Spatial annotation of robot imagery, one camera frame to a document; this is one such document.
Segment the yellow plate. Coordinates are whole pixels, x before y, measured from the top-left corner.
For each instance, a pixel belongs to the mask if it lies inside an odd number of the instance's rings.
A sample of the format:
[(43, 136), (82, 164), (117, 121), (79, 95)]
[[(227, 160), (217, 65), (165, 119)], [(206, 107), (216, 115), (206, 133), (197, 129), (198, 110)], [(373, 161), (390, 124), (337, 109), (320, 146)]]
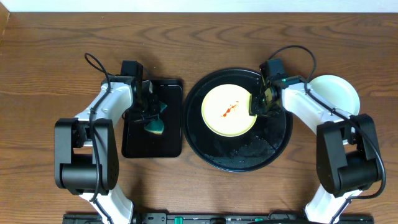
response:
[(251, 94), (239, 85), (224, 84), (211, 89), (201, 104), (201, 115), (207, 127), (224, 137), (248, 132), (257, 120), (249, 114)]

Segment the mint plate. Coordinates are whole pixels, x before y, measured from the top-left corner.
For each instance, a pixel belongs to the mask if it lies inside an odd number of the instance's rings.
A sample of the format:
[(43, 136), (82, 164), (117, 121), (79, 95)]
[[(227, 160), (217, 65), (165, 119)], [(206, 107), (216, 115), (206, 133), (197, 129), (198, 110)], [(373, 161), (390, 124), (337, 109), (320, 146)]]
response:
[(312, 88), (337, 108), (359, 115), (360, 99), (354, 87), (336, 75), (321, 75), (310, 82)]

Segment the green yellow sponge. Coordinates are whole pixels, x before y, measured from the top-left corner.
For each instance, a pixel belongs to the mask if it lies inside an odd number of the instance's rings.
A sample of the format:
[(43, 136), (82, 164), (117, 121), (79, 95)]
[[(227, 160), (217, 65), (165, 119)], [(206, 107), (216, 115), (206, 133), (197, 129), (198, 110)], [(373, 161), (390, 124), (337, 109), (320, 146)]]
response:
[(160, 115), (166, 109), (167, 105), (163, 102), (159, 102), (159, 113), (156, 115), (156, 117), (146, 124), (144, 126), (144, 130), (147, 131), (148, 133), (156, 134), (156, 135), (161, 135), (164, 132), (164, 122), (161, 120)]

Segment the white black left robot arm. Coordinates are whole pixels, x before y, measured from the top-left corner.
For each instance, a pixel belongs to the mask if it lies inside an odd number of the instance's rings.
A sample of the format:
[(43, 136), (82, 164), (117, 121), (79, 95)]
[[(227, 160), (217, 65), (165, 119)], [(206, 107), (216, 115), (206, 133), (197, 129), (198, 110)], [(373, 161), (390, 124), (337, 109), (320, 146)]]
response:
[(119, 159), (114, 128), (129, 109), (138, 110), (140, 123), (160, 110), (151, 81), (118, 76), (104, 80), (99, 95), (74, 118), (55, 123), (54, 179), (88, 201), (102, 223), (131, 223), (134, 204), (119, 184)]

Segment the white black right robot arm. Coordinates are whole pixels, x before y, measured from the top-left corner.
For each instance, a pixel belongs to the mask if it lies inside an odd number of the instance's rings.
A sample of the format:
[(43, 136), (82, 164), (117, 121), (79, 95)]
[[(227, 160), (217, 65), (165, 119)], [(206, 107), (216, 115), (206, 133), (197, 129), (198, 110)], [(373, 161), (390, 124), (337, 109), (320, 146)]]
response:
[(353, 200), (382, 194), (386, 168), (370, 116), (341, 110), (300, 76), (267, 77), (251, 93), (249, 113), (270, 116), (280, 111), (296, 115), (317, 137), (320, 186), (304, 209), (310, 223), (337, 223)]

